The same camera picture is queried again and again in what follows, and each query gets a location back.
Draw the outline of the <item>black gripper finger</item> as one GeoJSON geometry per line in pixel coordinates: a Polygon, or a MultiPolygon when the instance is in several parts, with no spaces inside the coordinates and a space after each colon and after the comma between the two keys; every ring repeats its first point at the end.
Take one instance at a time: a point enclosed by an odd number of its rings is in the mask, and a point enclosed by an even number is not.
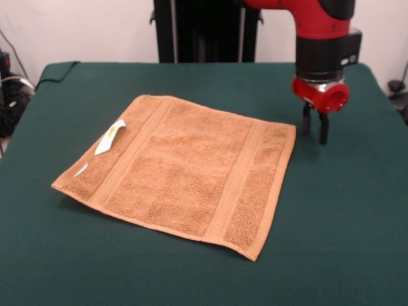
{"type": "Polygon", "coordinates": [[[319,113],[320,129],[319,129],[319,143],[326,145],[328,142],[329,119],[327,114],[319,113]]]}
{"type": "Polygon", "coordinates": [[[312,105],[310,103],[306,103],[303,107],[303,118],[302,118],[302,131],[304,135],[310,134],[310,124],[311,124],[311,116],[310,112],[312,110],[312,105]]]}

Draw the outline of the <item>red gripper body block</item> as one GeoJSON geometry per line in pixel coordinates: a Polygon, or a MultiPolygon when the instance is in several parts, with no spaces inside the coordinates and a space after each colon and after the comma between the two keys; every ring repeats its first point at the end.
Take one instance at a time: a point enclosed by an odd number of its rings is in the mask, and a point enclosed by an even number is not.
{"type": "Polygon", "coordinates": [[[340,111],[346,106],[350,97],[350,90],[343,80],[327,84],[312,84],[294,77],[291,86],[298,98],[324,114],[340,111]]]}

